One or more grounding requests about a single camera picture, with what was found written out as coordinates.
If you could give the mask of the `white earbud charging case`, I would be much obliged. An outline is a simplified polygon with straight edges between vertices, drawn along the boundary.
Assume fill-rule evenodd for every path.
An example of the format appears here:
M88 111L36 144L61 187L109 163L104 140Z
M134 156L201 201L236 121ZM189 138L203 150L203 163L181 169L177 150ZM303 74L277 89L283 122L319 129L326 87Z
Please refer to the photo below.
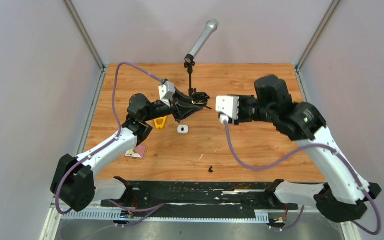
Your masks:
M177 132L179 134L185 135L189 133L189 126L185 124L181 124L177 126Z

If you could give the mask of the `black earbud charging case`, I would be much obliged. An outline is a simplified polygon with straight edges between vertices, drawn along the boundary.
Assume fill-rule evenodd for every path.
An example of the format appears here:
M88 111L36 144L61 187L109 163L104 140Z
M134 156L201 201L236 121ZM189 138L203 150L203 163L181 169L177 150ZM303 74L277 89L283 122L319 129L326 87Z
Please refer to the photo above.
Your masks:
M192 103L194 105L207 105L208 101L210 99L210 96L206 92L195 92L191 96L192 98Z

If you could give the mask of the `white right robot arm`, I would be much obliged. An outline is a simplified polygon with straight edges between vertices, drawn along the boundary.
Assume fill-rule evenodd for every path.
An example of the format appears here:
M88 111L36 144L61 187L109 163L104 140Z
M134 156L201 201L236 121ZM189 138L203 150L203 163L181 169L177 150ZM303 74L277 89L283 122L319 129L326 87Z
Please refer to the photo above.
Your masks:
M296 102L286 82L275 75L254 82L255 95L217 98L217 111L225 125L249 122L272 123L275 129L296 143L325 178L324 183L292 183L275 180L266 191L266 204L278 209L283 204L316 208L335 223L356 223L381 193L377 183L365 180L335 143L327 122L318 109Z

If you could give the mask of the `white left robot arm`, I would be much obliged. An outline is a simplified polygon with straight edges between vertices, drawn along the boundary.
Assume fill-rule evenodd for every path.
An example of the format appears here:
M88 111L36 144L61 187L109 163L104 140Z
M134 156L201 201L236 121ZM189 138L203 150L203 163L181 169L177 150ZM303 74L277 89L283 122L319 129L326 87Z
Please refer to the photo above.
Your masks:
M205 92L187 96L178 90L168 96L167 100L150 102L144 94L134 94L129 100L126 121L119 130L86 152L62 156L50 186L55 198L76 212L96 201L115 200L122 207L129 206L133 193L126 180L121 177L96 180L95 177L119 156L148 138L153 129L148 121L172 115L180 122L202 111L210 99Z

